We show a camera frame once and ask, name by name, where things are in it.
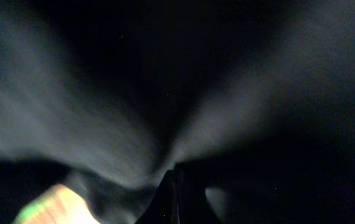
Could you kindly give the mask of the black shorts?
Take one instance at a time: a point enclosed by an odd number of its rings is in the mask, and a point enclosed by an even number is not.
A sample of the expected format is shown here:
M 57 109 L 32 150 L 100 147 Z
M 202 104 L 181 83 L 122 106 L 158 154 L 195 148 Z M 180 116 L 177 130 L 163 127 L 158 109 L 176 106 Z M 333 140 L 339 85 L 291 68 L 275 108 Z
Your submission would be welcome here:
M 135 223 L 176 164 L 222 223 L 355 223 L 355 1 L 0 1 L 0 223 Z

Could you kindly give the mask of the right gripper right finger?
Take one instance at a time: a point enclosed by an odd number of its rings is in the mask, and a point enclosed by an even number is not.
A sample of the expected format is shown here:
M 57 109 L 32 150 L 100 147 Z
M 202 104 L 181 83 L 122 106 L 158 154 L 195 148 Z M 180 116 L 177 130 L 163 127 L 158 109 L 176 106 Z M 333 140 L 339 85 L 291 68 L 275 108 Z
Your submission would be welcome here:
M 178 219 L 181 224 L 222 224 L 206 198 L 204 176 L 184 164 L 176 164 Z

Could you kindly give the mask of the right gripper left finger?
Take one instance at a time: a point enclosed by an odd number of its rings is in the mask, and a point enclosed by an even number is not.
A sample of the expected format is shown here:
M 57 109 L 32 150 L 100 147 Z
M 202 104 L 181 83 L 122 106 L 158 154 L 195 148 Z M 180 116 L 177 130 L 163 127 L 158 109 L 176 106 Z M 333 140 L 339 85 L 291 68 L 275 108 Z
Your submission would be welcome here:
M 178 224 L 176 172 L 168 170 L 144 214 L 135 224 Z

